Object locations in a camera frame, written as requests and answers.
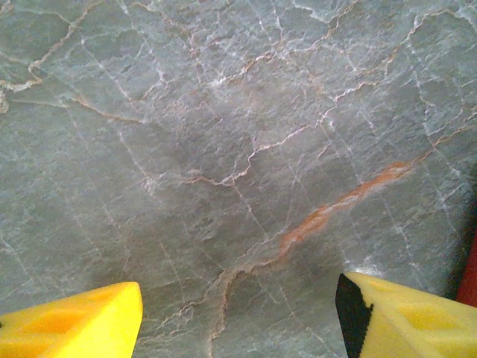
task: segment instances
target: yellow plastic wedge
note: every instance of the yellow plastic wedge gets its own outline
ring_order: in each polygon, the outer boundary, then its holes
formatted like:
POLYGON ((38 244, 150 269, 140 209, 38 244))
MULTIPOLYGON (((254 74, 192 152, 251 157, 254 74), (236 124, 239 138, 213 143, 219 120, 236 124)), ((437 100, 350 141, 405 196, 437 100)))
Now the yellow plastic wedge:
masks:
POLYGON ((1 358, 130 358, 139 284, 123 282, 0 316, 1 358))
POLYGON ((475 307, 355 272, 336 297, 350 357, 477 357, 475 307))

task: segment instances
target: rust-colored vein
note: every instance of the rust-colored vein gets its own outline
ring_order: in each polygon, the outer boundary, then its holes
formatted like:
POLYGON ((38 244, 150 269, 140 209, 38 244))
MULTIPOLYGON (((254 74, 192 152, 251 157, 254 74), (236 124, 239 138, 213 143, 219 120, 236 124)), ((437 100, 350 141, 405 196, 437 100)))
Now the rust-colored vein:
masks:
POLYGON ((355 205, 363 199, 364 196, 369 194, 371 190, 399 179, 408 173, 413 163, 414 161, 393 163, 382 170, 374 179, 361 184, 353 191, 341 196, 334 204, 323 205, 308 215, 296 229, 282 238, 279 247, 279 257, 284 257, 288 253, 291 245, 295 242, 302 242, 308 234, 320 230, 328 222, 330 216, 337 211, 355 205))
POLYGON ((98 115, 100 115, 104 118, 107 118, 107 119, 109 119, 113 122, 133 123, 133 124, 136 124, 136 125, 145 125, 146 124, 145 122, 142 122, 141 120, 136 119, 136 118, 127 118, 127 117, 116 116, 116 115, 110 114, 110 113, 105 113, 105 112, 91 106, 86 101, 86 99, 82 96, 77 96, 75 98, 70 98, 69 100, 73 101, 73 102, 76 102, 76 103, 80 104, 81 106, 83 106, 83 107, 85 107, 85 108, 97 113, 98 115))

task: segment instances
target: red object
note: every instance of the red object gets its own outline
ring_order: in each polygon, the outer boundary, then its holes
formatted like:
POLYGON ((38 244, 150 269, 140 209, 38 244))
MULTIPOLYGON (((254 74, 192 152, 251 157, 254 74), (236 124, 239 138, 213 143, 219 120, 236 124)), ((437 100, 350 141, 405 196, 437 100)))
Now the red object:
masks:
POLYGON ((457 301, 477 307, 477 232, 470 249, 464 277, 457 291, 457 301))

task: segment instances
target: marble surface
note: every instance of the marble surface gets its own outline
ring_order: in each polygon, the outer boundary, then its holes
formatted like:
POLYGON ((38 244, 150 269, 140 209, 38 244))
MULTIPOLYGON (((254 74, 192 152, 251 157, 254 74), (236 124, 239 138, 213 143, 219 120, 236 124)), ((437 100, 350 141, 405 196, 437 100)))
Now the marble surface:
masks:
POLYGON ((0 1, 0 307, 122 280, 143 357, 345 357, 354 270, 452 297, 473 0, 0 1))

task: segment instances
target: gray marble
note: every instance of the gray marble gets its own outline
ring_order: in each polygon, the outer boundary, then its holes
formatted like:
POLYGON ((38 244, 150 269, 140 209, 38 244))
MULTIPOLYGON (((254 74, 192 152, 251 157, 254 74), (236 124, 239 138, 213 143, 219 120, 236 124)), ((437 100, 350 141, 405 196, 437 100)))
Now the gray marble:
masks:
POLYGON ((473 0, 0 1, 1 312, 136 280, 143 357, 345 357, 344 270, 452 297, 473 0))

